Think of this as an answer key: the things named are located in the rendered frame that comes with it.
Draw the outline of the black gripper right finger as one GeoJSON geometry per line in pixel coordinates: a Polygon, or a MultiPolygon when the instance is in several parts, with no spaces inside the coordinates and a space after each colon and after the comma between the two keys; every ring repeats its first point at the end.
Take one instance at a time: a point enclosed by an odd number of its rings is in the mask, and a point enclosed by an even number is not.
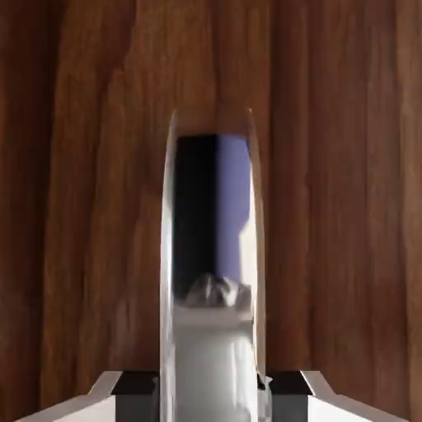
{"type": "Polygon", "coordinates": [[[405,422],[337,394],[318,371],[281,371],[257,376],[258,422],[405,422]]]}

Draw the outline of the dark wood drawer front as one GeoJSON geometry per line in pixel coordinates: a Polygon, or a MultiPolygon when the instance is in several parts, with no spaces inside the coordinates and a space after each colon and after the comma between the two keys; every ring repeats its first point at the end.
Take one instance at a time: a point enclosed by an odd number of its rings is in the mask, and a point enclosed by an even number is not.
{"type": "Polygon", "coordinates": [[[166,132],[219,102],[268,368],[422,422],[422,0],[0,0],[0,422],[158,367],[166,132]]]}

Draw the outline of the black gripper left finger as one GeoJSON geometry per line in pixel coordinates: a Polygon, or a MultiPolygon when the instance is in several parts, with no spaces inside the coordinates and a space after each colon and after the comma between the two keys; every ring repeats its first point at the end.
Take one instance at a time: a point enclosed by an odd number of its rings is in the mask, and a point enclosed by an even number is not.
{"type": "Polygon", "coordinates": [[[159,374],[105,371],[86,395],[14,422],[160,422],[159,374]]]}

